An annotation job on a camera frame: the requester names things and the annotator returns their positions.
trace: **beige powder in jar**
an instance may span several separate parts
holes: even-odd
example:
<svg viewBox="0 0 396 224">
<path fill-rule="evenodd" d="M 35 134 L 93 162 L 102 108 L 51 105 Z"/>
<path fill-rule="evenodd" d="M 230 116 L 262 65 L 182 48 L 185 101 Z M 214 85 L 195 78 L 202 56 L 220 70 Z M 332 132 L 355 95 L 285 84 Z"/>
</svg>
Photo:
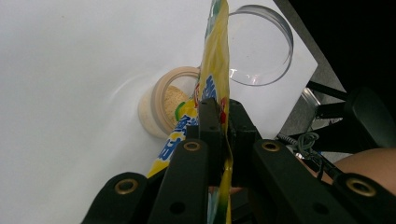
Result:
<svg viewBox="0 0 396 224">
<path fill-rule="evenodd" d="M 163 102 L 165 105 L 165 113 L 175 126 L 177 125 L 175 111 L 181 103 L 187 100 L 189 100 L 189 96 L 184 93 L 184 91 L 181 91 L 178 87 L 169 86 L 166 89 Z"/>
</svg>

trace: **white table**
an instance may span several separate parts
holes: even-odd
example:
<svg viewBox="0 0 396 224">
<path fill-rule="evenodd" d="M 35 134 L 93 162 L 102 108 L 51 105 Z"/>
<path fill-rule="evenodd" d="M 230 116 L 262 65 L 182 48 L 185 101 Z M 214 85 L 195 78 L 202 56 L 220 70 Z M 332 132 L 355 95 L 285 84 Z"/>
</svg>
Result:
<svg viewBox="0 0 396 224">
<path fill-rule="evenodd" d="M 142 129 L 138 100 L 169 70 L 200 64 L 210 2 L 2 1 L 0 223 L 79 223 L 108 179 L 149 170 L 163 140 Z M 290 71 L 255 89 L 259 102 L 231 83 L 263 137 L 317 67 L 295 32 L 294 43 Z"/>
</svg>

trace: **clear plastic jar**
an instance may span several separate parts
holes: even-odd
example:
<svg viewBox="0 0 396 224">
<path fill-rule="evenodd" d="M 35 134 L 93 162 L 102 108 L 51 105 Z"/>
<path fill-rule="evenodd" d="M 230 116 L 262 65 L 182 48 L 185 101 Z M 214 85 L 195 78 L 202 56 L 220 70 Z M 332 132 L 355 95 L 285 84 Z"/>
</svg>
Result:
<svg viewBox="0 0 396 224">
<path fill-rule="evenodd" d="M 169 136 L 177 125 L 175 111 L 193 95 L 198 76 L 196 67 L 175 68 L 146 91 L 139 101 L 138 115 L 148 133 L 163 139 Z"/>
</svg>

